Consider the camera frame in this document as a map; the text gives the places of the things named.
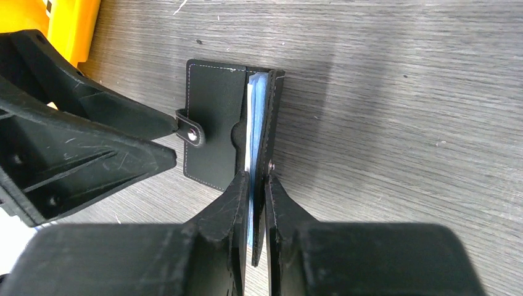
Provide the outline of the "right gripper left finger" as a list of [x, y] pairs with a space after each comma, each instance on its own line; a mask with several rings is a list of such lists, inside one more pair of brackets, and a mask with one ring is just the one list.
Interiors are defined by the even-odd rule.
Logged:
[[250, 176], [182, 224], [58, 224], [39, 231], [2, 295], [243, 295]]

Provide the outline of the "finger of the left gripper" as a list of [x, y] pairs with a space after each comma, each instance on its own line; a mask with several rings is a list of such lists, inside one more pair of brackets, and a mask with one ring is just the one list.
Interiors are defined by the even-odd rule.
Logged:
[[1, 80], [1, 207], [35, 227], [176, 165], [173, 149], [52, 109]]
[[85, 77], [36, 29], [1, 34], [1, 76], [44, 105], [153, 140], [178, 129], [171, 115]]

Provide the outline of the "black leather card holder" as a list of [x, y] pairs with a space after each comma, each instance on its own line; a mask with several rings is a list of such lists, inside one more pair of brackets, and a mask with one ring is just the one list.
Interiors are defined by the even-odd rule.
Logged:
[[186, 177], [224, 191], [236, 173], [250, 181], [248, 242], [257, 266], [265, 230], [264, 183], [273, 169], [285, 71], [190, 59], [186, 99], [176, 111]]

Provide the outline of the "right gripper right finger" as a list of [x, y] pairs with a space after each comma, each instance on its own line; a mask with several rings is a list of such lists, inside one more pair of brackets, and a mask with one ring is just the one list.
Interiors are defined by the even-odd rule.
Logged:
[[431, 223], [321, 222], [265, 183], [271, 295], [484, 295], [457, 235]]

